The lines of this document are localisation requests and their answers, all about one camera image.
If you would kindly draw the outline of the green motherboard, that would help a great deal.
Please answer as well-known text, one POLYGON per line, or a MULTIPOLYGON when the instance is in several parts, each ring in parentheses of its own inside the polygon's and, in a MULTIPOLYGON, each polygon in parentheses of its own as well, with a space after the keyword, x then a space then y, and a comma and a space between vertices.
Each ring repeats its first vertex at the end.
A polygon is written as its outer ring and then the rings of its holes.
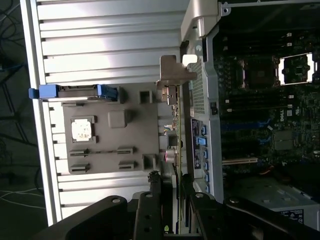
POLYGON ((271 122, 258 129, 221 131, 221 145, 258 141, 251 154, 223 154, 222 161, 258 158, 257 163, 223 165, 225 180, 267 175, 295 164, 320 161, 320 30, 272 31, 267 33, 219 33, 213 38, 213 63, 218 77, 218 113, 222 124, 271 122), (281 85, 280 59, 312 53, 315 63, 311 83, 281 85), (271 57, 275 79, 272 87, 238 88, 237 61, 271 57), (275 150, 274 134, 290 130, 293 148, 275 150))

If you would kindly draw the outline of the grey chipset heatsink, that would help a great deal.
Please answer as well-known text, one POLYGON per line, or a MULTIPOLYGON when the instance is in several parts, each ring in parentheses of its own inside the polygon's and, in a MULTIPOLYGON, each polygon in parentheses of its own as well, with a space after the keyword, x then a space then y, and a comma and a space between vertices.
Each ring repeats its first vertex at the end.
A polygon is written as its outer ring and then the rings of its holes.
POLYGON ((274 133, 273 145, 276 151, 291 150, 293 144, 293 132, 291 130, 281 130, 274 133))

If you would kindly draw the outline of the blue slot clip row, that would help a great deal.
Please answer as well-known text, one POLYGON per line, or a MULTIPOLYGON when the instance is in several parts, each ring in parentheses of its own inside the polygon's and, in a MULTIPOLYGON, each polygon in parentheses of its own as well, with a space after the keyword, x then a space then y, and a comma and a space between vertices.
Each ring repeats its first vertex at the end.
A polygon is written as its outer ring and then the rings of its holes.
POLYGON ((197 145, 197 159, 201 163, 202 178, 205 183, 204 190, 210 193, 210 174, 209 174, 209 151, 207 141, 207 126, 200 127, 199 136, 195 139, 197 145))

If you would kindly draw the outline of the silver CPU chip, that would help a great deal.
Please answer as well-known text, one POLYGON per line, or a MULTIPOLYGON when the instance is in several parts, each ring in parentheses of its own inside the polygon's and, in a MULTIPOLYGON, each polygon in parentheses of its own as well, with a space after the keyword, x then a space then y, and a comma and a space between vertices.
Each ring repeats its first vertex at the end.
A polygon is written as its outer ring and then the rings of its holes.
POLYGON ((91 122, 87 119, 75 119, 71 123, 71 137, 75 142, 87 142, 92 138, 91 122))

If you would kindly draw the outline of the open grey PC case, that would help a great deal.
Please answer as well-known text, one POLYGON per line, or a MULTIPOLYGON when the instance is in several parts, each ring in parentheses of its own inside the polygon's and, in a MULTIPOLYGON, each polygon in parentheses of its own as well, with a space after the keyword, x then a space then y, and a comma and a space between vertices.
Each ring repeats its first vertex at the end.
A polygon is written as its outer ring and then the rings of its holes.
POLYGON ((257 34, 275 31, 320 31, 320 0, 190 0, 182 25, 185 52, 198 60, 188 69, 197 74, 189 82, 185 102, 189 105, 188 130, 191 145, 194 187, 205 191, 201 163, 197 157, 196 137, 207 127, 210 193, 222 203, 225 194, 238 180, 273 178, 295 187, 320 203, 320 160, 280 167, 267 175, 224 179, 222 165, 221 121, 219 115, 218 75, 214 68, 213 39, 219 33, 257 34))

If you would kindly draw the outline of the open metal socket cover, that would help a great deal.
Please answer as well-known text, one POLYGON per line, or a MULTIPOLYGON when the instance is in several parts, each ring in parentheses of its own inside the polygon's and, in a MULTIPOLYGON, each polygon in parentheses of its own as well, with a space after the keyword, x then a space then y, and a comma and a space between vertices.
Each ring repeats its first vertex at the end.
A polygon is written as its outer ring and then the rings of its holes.
POLYGON ((314 72, 315 63, 311 52, 283 57, 278 65, 281 86, 311 83, 314 72))

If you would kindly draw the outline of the grey power supply unit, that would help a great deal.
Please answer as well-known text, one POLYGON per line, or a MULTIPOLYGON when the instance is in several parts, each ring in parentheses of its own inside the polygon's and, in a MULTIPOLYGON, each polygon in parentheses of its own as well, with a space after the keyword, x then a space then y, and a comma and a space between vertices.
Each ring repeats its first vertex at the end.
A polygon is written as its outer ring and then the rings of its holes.
POLYGON ((224 193, 228 197, 245 198, 320 231, 320 203, 298 188, 279 183, 274 178, 240 179, 224 193))

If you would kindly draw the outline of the blue expansion slot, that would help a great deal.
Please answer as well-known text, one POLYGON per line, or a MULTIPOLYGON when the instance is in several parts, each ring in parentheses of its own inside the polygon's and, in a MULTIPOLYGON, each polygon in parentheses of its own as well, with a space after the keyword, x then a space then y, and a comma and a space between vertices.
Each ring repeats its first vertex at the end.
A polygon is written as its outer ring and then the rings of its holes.
POLYGON ((222 124, 220 128, 222 131, 254 130, 267 126, 271 120, 272 119, 269 118, 266 121, 226 123, 222 124))

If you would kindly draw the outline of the hard disk in blue carrier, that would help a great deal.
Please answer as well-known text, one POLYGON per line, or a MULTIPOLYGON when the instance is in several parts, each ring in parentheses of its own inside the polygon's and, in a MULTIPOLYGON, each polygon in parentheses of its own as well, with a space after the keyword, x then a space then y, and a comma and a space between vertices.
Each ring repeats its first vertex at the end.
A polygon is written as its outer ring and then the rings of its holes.
POLYGON ((49 100, 49 99, 103 99, 111 102, 118 100, 117 88, 106 84, 93 85, 40 85, 38 89, 30 88, 28 96, 31 100, 49 100))

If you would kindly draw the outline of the CPU socket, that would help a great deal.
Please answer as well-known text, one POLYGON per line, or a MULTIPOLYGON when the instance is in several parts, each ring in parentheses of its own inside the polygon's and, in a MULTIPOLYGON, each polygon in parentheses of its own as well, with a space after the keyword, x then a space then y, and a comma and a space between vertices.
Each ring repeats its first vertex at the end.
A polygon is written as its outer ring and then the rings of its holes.
POLYGON ((275 81, 275 65, 271 57, 247 58, 237 61, 236 83, 239 89, 270 88, 275 81))

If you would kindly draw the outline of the grey printed parts rack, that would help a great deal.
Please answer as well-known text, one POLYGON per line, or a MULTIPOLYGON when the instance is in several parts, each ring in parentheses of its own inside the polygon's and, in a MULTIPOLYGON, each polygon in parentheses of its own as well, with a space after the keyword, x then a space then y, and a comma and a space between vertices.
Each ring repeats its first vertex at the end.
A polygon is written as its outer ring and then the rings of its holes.
POLYGON ((158 168, 157 89, 153 83, 115 85, 118 100, 63 102, 66 153, 70 174, 153 171, 158 168), (76 119, 91 122, 89 141, 72 139, 76 119), (117 153, 86 154, 86 150, 117 153))

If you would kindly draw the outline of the black expansion slot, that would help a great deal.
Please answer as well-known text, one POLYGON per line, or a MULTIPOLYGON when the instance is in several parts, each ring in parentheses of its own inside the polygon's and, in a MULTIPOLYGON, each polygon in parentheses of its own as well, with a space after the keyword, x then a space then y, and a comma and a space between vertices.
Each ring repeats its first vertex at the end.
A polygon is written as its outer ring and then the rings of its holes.
POLYGON ((225 155, 244 154, 249 155, 256 152, 260 147, 260 143, 256 140, 249 141, 232 141, 221 145, 222 153, 225 155))

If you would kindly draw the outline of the beige expansion slot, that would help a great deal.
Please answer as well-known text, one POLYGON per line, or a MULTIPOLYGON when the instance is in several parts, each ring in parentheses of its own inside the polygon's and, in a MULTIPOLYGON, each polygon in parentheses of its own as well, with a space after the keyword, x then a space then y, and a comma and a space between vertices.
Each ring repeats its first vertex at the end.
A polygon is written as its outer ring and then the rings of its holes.
POLYGON ((257 162, 258 162, 257 157, 245 157, 245 158, 225 159, 222 161, 222 165, 230 166, 230 165, 255 164, 257 162))

